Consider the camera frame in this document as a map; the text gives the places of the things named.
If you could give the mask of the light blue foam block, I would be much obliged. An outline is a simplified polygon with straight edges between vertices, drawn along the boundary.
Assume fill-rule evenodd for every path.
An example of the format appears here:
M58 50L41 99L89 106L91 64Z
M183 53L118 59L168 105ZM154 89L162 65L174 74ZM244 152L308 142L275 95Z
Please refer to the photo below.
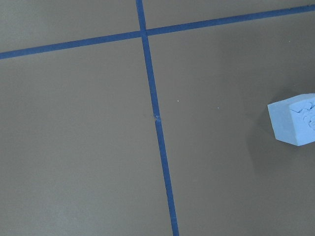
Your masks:
M315 95L297 95L267 105L276 140L295 146L315 141Z

